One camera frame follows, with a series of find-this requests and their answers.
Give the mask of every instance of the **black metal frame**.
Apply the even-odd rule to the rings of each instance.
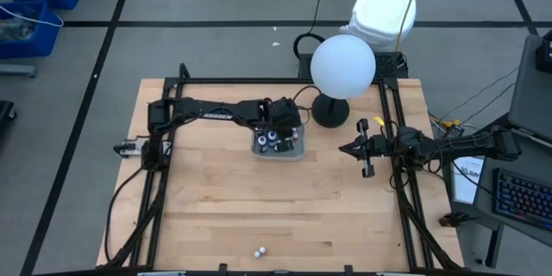
[[[173,88],[176,91],[175,97],[181,97],[183,93],[184,86],[186,84],[312,84],[311,78],[190,78],[184,67],[180,67],[179,77],[177,78],[165,78],[165,83],[163,86],[162,97],[170,97],[170,93]],[[392,100],[395,105],[395,110],[397,113],[397,120],[399,126],[405,126],[405,115],[402,108],[402,103],[400,99],[400,94],[398,91],[398,82],[397,78],[376,78],[372,85],[377,85],[379,87],[379,94],[381,100],[381,107],[383,110],[383,118],[385,122],[386,135],[393,138],[394,132],[392,128],[392,117],[391,110],[389,108],[389,98],[387,96],[387,90],[391,90]],[[175,130],[169,133],[167,141],[172,145],[175,136]],[[139,210],[138,221],[144,218],[146,211],[148,209],[149,201],[152,195],[152,189],[154,184],[154,175],[160,173],[160,185],[158,191],[166,192],[166,185],[168,180],[168,173],[170,172],[170,161],[172,153],[167,155],[167,162],[160,170],[160,172],[149,170],[147,171],[146,180],[144,183],[144,192],[142,193],[141,206]],[[400,166],[398,162],[392,158],[392,169],[394,172],[394,181],[396,184],[402,183]],[[414,206],[414,211],[421,220],[421,224],[425,224],[423,219],[423,207],[417,188],[416,174],[414,172],[408,172],[410,178],[410,187],[411,187],[411,199]],[[398,188],[396,190],[397,199],[403,201],[410,201],[406,195],[406,192],[403,189]],[[139,266],[138,261],[140,258],[141,252],[141,242],[138,242],[133,248],[132,254],[129,259],[129,267],[99,267],[95,270],[86,270],[86,271],[75,271],[68,273],[51,273],[50,276],[54,275],[136,275],[137,273],[144,272],[154,272],[154,262],[155,255],[157,250],[157,243],[159,240],[160,234],[160,222],[163,215],[163,204],[164,198],[160,202],[160,208],[156,211],[154,219],[152,220],[152,232],[149,245],[147,247],[147,261],[145,266]],[[405,243],[405,252],[408,261],[408,266],[411,272],[418,273],[427,273],[427,274],[439,274],[439,275],[456,275],[456,274],[466,274],[466,271],[458,270],[449,270],[449,269],[435,269],[433,265],[432,254],[430,247],[427,243],[421,238],[422,250],[423,250],[423,262],[425,267],[419,267],[416,260],[416,250],[414,249],[414,242],[412,240],[411,232],[411,220],[406,215],[406,213],[401,209],[400,210],[400,221],[402,225],[404,243]],[[488,275],[487,273],[472,273],[468,272],[470,275]],[[320,272],[230,272],[226,264],[221,263],[218,271],[185,271],[187,276],[204,276],[204,275],[217,275],[217,276],[237,276],[247,274],[249,276],[278,276],[279,274],[283,275],[323,275],[323,276],[358,276],[358,275],[375,275],[375,273],[358,273],[353,271],[352,266],[344,266],[344,272],[330,272],[330,273],[320,273]]]

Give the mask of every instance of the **yellow wire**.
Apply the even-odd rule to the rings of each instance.
[[[408,0],[408,5],[406,6],[405,16],[403,17],[403,22],[400,23],[400,30],[398,31],[397,45],[395,46],[395,52],[398,52],[398,45],[400,44],[400,37],[403,34],[403,27],[405,26],[406,16],[408,15],[408,10],[411,8],[412,0]]]

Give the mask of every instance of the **black lamp stand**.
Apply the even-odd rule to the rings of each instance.
[[[334,99],[320,94],[312,103],[312,118],[325,128],[333,129],[345,123],[348,112],[345,99]]]

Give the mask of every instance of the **white ball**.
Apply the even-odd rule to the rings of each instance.
[[[314,84],[335,99],[362,95],[372,83],[375,72],[372,49],[351,34],[339,34],[324,41],[310,63]]]

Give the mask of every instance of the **white paper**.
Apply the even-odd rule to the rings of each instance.
[[[480,182],[483,160],[474,157],[464,157],[455,160],[455,164],[476,184]],[[469,182],[456,167],[453,166],[453,200],[465,204],[473,204],[477,186]]]

